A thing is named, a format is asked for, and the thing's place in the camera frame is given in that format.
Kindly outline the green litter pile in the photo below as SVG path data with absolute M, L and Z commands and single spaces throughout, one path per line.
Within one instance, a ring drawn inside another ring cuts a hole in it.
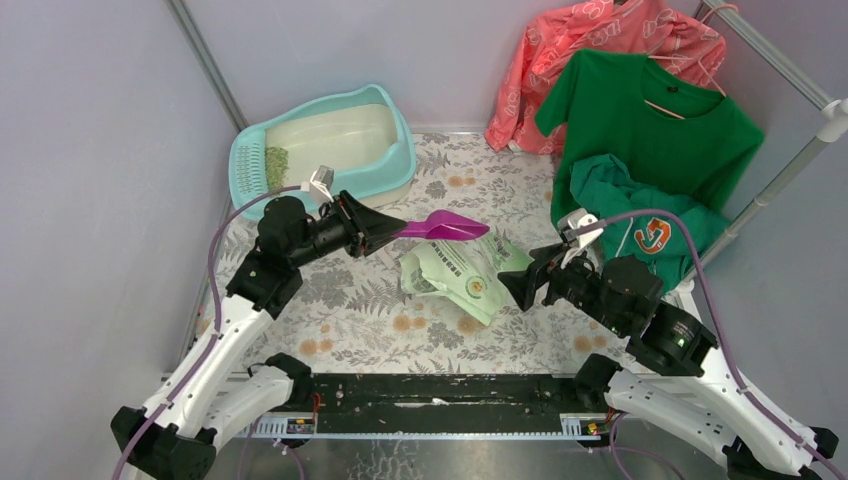
M 265 172 L 268 189 L 278 190 L 287 185 L 289 152 L 283 147 L 265 148 Z

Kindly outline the metal clothes rack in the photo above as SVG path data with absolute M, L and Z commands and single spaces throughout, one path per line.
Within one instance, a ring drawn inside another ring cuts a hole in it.
M 836 99 L 847 95 L 843 1 L 741 1 L 741 16 Z M 719 79 L 765 141 L 725 213 L 734 216 L 823 124 L 818 107 L 742 39 Z M 706 269 L 739 366 L 763 388 L 837 373 L 847 339 L 847 142 L 816 156 Z

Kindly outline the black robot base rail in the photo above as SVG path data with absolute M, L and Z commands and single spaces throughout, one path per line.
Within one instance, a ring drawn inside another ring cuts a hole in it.
M 320 434 L 530 436 L 566 418 L 601 422 L 610 408 L 572 376 L 550 374 L 315 374 L 278 407 Z

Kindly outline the pink patterned garment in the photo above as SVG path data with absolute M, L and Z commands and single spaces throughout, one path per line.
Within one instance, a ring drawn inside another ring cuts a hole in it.
M 491 148 L 552 154 L 565 133 L 543 136 L 534 117 L 574 53 L 580 49 L 656 56 L 690 84 L 713 83 L 726 41 L 713 28 L 664 1 L 586 1 L 547 11 L 525 28 L 499 88 L 484 136 Z

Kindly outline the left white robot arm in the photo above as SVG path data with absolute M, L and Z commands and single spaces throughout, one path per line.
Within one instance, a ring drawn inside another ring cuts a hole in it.
M 310 370 L 286 355 L 271 357 L 242 386 L 221 388 L 303 286 L 302 267 L 337 251 L 369 256 L 407 227 L 346 190 L 327 193 L 331 174 L 320 167 L 302 187 L 325 195 L 317 216 L 288 187 L 258 197 L 264 208 L 252 249 L 225 289 L 211 288 L 212 324 L 142 406 L 124 406 L 113 417 L 121 451 L 113 478 L 132 466 L 154 479 L 203 479 L 219 451 L 265 412 L 307 404 Z

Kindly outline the green t-shirt on hanger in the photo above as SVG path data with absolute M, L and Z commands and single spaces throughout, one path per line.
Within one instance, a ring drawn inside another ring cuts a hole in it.
M 640 183 L 720 211 L 765 135 L 736 102 L 689 84 L 655 59 L 581 49 L 567 62 L 534 116 L 564 147 L 550 218 L 577 209 L 573 164 L 612 155 Z

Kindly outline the teal cat litter box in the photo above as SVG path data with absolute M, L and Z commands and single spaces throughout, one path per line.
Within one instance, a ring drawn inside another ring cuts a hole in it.
M 369 207 L 402 199 L 417 170 L 409 125 L 376 84 L 311 100 L 236 136 L 229 190 L 233 206 L 249 221 L 258 221 L 268 202 L 269 148 L 286 151 L 283 183 L 309 212 L 317 205 L 301 186 L 320 166 L 334 171 L 331 193 L 346 190 Z

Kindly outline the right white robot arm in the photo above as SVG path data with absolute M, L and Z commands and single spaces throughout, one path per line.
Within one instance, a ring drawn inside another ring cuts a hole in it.
M 502 272 L 499 280 L 522 310 L 534 305 L 539 290 L 545 305 L 570 303 L 625 339 L 640 365 L 678 381 L 696 402 L 593 354 L 575 379 L 577 405 L 646 420 L 710 457 L 732 479 L 812 479 L 814 463 L 831 468 L 838 437 L 770 401 L 739 370 L 720 325 L 705 325 L 688 297 L 665 301 L 661 280 L 632 256 L 593 266 L 586 249 L 612 224 L 612 218 L 576 210 L 560 223 L 560 243 L 533 250 L 528 266 Z

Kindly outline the green jersey with orange logo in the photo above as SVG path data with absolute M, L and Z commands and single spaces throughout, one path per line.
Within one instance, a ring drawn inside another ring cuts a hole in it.
M 723 216 L 689 196 L 633 180 L 626 165 L 610 154 L 575 162 L 569 191 L 579 206 L 600 219 L 640 209 L 671 212 L 685 224 L 699 254 L 729 225 Z M 681 229 L 662 215 L 638 216 L 608 226 L 600 243 L 605 261 L 634 256 L 662 280 L 666 292 L 694 267 Z

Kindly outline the floral patterned mat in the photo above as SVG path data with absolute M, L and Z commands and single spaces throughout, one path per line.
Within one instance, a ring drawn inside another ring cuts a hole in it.
M 451 210 L 523 251 L 557 241 L 551 158 L 494 151 L 479 134 L 423 134 L 415 144 L 416 174 L 387 214 Z M 624 340 L 564 301 L 525 312 L 508 302 L 482 325 L 448 299 L 406 294 L 399 261 L 412 247 L 401 239 L 367 258 L 338 252 L 305 267 L 302 288 L 235 373 L 280 352 L 318 373 L 573 374 L 593 353 L 643 372 Z

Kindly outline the green cat litter bag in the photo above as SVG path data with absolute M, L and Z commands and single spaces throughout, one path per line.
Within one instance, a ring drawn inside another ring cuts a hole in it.
M 424 241 L 400 258 L 400 285 L 407 294 L 444 297 L 488 326 L 511 299 L 498 275 L 523 271 L 531 261 L 493 232 L 470 241 Z

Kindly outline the purple litter scoop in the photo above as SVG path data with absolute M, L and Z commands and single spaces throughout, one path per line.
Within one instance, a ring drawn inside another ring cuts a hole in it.
M 470 241 L 490 231 L 490 226 L 448 210 L 435 210 L 423 221 L 410 221 L 395 238 Z

